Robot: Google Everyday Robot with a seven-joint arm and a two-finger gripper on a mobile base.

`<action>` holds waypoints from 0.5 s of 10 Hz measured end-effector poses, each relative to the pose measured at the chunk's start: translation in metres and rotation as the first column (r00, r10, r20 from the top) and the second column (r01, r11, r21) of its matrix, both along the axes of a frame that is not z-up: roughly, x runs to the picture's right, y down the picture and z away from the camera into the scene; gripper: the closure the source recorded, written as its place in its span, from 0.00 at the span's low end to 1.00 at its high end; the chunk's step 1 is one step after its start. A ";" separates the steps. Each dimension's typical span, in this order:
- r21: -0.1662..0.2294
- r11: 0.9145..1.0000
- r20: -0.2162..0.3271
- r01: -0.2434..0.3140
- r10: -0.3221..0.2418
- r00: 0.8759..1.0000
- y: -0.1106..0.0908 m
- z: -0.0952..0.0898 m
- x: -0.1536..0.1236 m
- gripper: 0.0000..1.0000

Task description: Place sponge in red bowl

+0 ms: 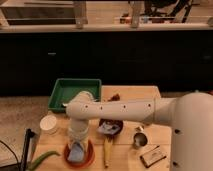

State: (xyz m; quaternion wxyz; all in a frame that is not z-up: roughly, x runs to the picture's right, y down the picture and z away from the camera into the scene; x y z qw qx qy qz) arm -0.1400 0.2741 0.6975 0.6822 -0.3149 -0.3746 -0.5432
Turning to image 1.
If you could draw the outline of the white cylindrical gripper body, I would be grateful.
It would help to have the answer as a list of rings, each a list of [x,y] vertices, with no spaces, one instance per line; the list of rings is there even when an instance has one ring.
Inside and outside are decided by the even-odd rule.
[[[89,121],[71,119],[68,126],[69,147],[78,142],[84,151],[88,148]]]

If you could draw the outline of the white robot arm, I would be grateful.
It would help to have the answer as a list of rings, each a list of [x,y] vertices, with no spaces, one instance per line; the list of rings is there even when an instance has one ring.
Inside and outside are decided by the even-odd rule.
[[[67,105],[73,121],[110,119],[170,126],[170,171],[213,171],[213,96],[95,102],[88,92]]]

